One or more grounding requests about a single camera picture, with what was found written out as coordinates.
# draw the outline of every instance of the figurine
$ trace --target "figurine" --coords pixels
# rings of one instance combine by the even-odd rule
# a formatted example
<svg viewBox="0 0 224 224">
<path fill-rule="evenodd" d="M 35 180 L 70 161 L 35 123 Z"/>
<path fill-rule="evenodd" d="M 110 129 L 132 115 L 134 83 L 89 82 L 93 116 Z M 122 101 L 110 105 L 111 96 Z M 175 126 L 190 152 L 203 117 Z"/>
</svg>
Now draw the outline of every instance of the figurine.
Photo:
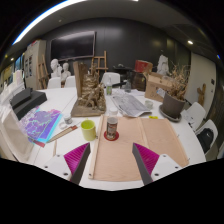
<svg viewBox="0 0 224 224">
<path fill-rule="evenodd" d="M 167 75 L 168 72 L 169 72 L 168 58 L 161 55 L 159 58 L 157 73 L 159 73 L 161 75 Z"/>
<path fill-rule="evenodd" d="M 3 89 L 3 90 L 6 90 L 7 87 L 8 87 L 8 85 L 7 85 L 7 82 L 5 81 L 5 82 L 4 82 L 4 89 Z"/>
<path fill-rule="evenodd" d="M 91 106 L 93 110 L 105 111 L 104 86 L 99 84 L 96 64 L 92 65 L 91 73 L 85 74 L 83 77 L 82 97 L 78 99 L 78 105 L 84 107 Z"/>
<path fill-rule="evenodd" d="M 61 78 L 62 67 L 58 63 L 58 59 L 53 59 L 51 61 L 51 69 L 53 70 L 53 73 L 51 73 L 51 78 L 56 78 L 56 77 Z"/>
<path fill-rule="evenodd" d="M 63 64 L 64 72 L 61 74 L 61 81 L 65 81 L 68 76 L 71 76 L 71 72 L 68 71 L 68 68 L 69 68 L 69 64 L 64 63 Z"/>
</svg>

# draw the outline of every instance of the box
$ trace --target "box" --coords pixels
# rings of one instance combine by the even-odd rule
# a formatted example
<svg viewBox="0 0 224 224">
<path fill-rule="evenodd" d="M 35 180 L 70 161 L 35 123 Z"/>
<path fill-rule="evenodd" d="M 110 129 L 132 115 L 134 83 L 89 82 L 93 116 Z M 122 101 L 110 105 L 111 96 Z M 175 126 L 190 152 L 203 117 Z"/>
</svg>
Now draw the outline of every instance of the box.
<svg viewBox="0 0 224 224">
<path fill-rule="evenodd" d="M 135 71 L 142 73 L 144 69 L 147 67 L 147 65 L 150 64 L 151 67 L 153 66 L 152 63 L 147 62 L 147 61 L 141 61 L 141 60 L 136 60 L 135 61 Z"/>
<path fill-rule="evenodd" d="M 145 98 L 163 102 L 163 98 L 160 95 L 158 95 L 156 91 L 159 88 L 163 90 L 170 90 L 171 87 L 172 82 L 168 80 L 161 80 L 159 77 L 149 75 L 148 81 L 146 83 Z"/>
</svg>

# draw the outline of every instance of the pot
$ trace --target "pot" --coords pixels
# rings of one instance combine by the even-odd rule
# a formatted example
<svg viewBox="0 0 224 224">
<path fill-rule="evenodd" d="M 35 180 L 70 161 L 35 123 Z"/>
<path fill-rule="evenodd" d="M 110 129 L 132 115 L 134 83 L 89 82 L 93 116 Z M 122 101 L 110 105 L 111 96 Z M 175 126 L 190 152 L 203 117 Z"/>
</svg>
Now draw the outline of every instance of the pot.
<svg viewBox="0 0 224 224">
<path fill-rule="evenodd" d="M 185 101 L 177 100 L 165 92 L 163 99 L 163 112 L 174 119 L 179 118 L 181 111 L 184 108 Z"/>
</svg>

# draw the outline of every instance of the sculpture base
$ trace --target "sculpture base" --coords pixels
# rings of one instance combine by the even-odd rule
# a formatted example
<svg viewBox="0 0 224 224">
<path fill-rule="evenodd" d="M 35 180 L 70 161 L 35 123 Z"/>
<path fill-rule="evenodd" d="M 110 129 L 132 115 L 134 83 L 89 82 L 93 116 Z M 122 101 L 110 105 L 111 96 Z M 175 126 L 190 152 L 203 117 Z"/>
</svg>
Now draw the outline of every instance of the sculpture base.
<svg viewBox="0 0 224 224">
<path fill-rule="evenodd" d="M 106 111 L 101 110 L 93 110 L 92 107 L 84 107 L 78 105 L 78 100 L 76 101 L 71 116 L 72 117 L 94 117 L 94 116 L 100 116 L 101 114 L 105 114 Z"/>
</svg>

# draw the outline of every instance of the green cup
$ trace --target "green cup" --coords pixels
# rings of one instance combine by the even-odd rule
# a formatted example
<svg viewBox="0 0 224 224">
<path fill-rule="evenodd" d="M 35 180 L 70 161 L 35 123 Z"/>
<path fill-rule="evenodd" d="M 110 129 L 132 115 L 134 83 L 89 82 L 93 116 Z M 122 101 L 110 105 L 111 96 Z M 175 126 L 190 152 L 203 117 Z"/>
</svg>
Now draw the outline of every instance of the green cup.
<svg viewBox="0 0 224 224">
<path fill-rule="evenodd" d="M 93 141 L 96 139 L 95 123 L 91 120 L 85 120 L 81 123 L 82 134 L 86 141 Z"/>
</svg>

